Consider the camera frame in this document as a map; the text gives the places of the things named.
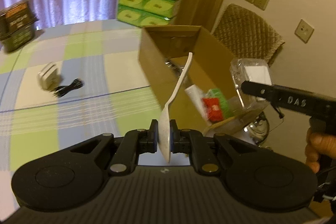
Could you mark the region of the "person right hand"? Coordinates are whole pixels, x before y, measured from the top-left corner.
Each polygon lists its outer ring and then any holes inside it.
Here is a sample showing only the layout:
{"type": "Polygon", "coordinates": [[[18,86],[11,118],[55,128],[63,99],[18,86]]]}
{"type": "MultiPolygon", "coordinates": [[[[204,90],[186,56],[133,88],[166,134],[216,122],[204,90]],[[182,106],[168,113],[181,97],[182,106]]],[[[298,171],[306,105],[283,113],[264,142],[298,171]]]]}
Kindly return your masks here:
{"type": "Polygon", "coordinates": [[[327,135],[321,132],[313,132],[311,127],[307,131],[307,145],[305,147],[306,165],[314,173],[317,173],[321,167],[319,158],[322,155],[335,160],[336,156],[336,138],[333,135],[327,135]]]}

